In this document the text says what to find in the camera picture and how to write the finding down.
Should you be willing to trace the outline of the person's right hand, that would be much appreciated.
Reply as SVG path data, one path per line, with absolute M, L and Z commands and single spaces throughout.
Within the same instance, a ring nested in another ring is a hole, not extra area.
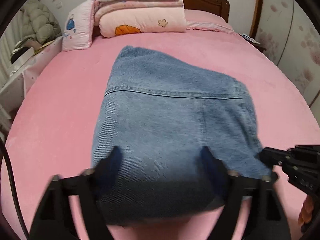
M 304 200 L 302 209 L 298 216 L 298 225 L 308 224 L 312 219 L 312 212 L 314 208 L 314 201 L 311 196 L 307 196 Z

